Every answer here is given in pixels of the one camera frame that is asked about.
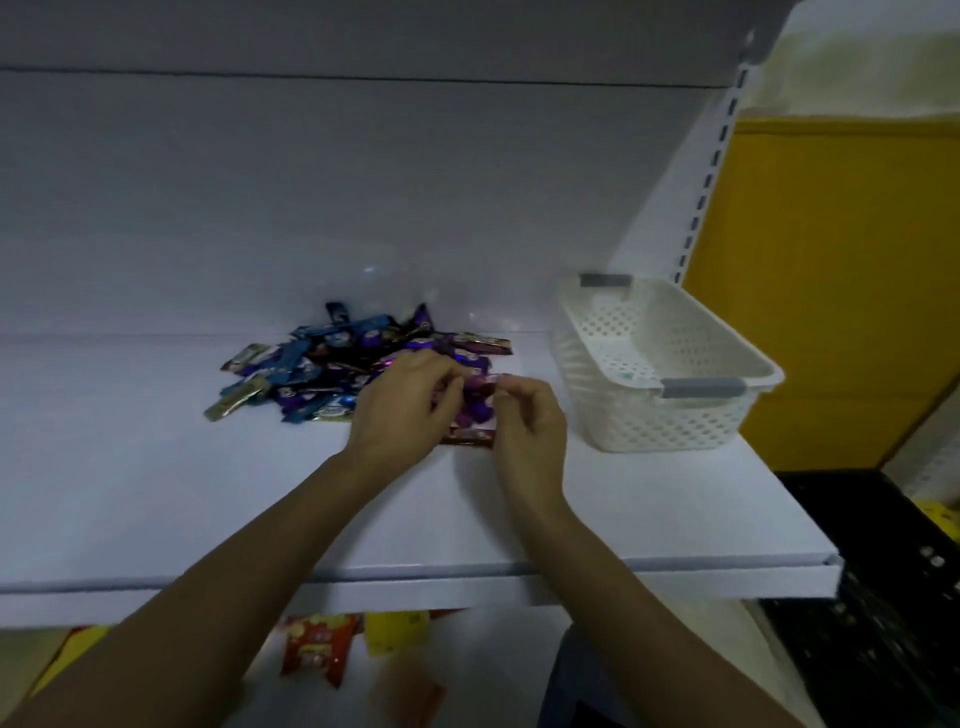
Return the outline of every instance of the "right hand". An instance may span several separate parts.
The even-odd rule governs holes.
[[[524,376],[502,376],[493,395],[493,455],[500,485],[513,509],[539,513],[565,509],[566,416],[550,385]]]

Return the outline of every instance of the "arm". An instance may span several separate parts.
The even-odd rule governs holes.
[[[495,455],[520,540],[637,718],[663,728],[800,728],[690,632],[567,505],[566,419],[550,386],[497,384]]]
[[[10,728],[209,725],[337,534],[439,442],[467,372],[399,357],[357,403],[347,447],[125,619],[10,717]],[[434,388],[446,392],[431,411]]]

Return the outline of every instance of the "gold candy wrapper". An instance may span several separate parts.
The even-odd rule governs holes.
[[[257,395],[267,392],[269,389],[270,382],[267,381],[265,376],[255,376],[250,381],[246,381],[241,384],[232,392],[227,392],[225,395],[220,397],[220,400],[216,404],[206,409],[204,412],[204,417],[206,417],[212,423],[215,423],[218,420],[223,420],[228,414],[232,413],[234,410],[241,407],[243,404]]]

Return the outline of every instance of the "forearm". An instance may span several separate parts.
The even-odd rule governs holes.
[[[29,701],[14,726],[206,725],[294,591],[381,484],[327,460]]]
[[[566,506],[514,505],[521,539],[630,702],[664,728],[800,724],[676,619]]]

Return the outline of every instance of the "white shelf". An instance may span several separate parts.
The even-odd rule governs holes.
[[[547,336],[512,337],[501,368],[547,379],[567,406]],[[13,413],[0,438],[0,623],[70,621],[71,604],[80,621],[122,617],[342,446],[346,425],[285,425],[272,404],[203,419],[231,381],[219,364],[247,343],[0,338],[0,406]],[[828,595],[839,575],[835,547],[739,438],[607,454],[571,417],[564,489],[633,570],[673,593]],[[351,609],[548,599],[531,573],[490,454],[439,448],[350,525],[300,598]]]

